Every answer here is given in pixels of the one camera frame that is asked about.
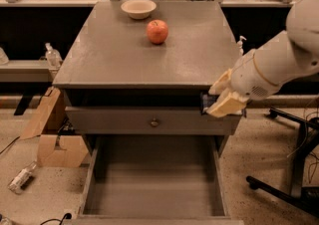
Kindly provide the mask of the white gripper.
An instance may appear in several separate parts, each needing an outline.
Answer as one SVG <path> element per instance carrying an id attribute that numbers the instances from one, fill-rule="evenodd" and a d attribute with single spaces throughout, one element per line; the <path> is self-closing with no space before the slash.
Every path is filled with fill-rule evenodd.
<path id="1" fill-rule="evenodd" d="M 210 87 L 210 95 L 219 95 L 206 113 L 223 117 L 244 109 L 248 99 L 261 101 L 279 91 L 279 85 L 270 82 L 261 71 L 253 49 L 237 60 Z"/>

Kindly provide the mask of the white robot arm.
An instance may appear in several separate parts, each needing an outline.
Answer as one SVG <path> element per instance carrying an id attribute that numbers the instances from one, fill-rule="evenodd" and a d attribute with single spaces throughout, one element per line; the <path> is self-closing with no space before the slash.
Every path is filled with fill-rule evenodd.
<path id="1" fill-rule="evenodd" d="M 204 111 L 215 117 L 238 113 L 250 101 L 276 94 L 284 84 L 319 72 L 319 0 L 298 0 L 286 29 L 241 56 L 210 87 L 217 100 Z"/>

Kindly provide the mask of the black robot base legs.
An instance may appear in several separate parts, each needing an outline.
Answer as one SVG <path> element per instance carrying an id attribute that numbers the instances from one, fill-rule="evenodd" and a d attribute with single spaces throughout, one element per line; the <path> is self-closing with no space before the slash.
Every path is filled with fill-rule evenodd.
<path id="1" fill-rule="evenodd" d="M 284 193 L 252 176 L 246 177 L 249 187 L 253 190 L 264 190 L 294 207 L 319 217 L 319 187 L 303 185 L 306 158 L 319 145 L 319 117 L 307 120 L 276 108 L 271 108 L 268 116 L 282 116 L 299 124 L 297 146 L 291 158 L 290 191 Z"/>

